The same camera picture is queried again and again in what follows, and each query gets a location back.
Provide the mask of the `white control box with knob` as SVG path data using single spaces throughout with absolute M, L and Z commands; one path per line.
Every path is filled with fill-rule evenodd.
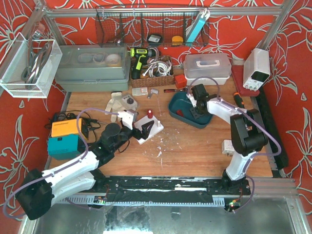
M 121 102 L 125 110 L 136 110 L 137 102 L 131 95 L 125 95 L 121 98 Z

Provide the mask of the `white peg base plate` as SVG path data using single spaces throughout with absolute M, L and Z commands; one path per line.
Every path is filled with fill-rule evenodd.
M 154 121 L 154 124 L 151 127 L 150 133 L 146 139 L 141 138 L 141 139 L 137 140 L 140 145 L 145 143 L 146 141 L 151 139 L 154 135 L 158 134 L 159 132 L 161 132 L 164 129 L 164 126 L 162 125 L 162 123 L 155 116 L 153 116 L 152 118 L 148 118 L 147 115 L 144 116 L 143 118 L 141 118 L 140 120 L 138 120 L 137 122 L 135 122 L 134 126 L 136 128 L 138 128 L 139 130 L 142 130 L 142 125 L 146 124 L 150 121 Z

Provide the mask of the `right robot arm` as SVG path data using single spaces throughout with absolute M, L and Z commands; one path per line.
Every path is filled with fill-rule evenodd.
M 234 193 L 246 183 L 246 172 L 259 151 L 268 143 L 263 126 L 256 121 L 260 113 L 256 109 L 241 109 L 225 101 L 220 95 L 209 95 L 202 84 L 189 87 L 187 98 L 199 115 L 211 114 L 224 120 L 231 128 L 234 154 L 222 174 L 222 189 Z

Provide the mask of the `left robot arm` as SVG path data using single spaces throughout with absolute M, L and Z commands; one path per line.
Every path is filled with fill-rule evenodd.
M 113 159 L 115 152 L 130 138 L 147 139 L 154 123 L 151 120 L 139 129 L 117 123 L 108 124 L 100 139 L 87 152 L 50 170 L 31 170 L 15 198 L 30 220 L 38 219 L 56 202 L 93 188 L 100 176 L 98 168 Z

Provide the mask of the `white work glove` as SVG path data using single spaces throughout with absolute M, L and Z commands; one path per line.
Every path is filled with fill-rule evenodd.
M 108 101 L 105 111 L 118 113 L 125 110 L 126 109 L 122 104 L 122 92 L 112 92 L 111 99 Z

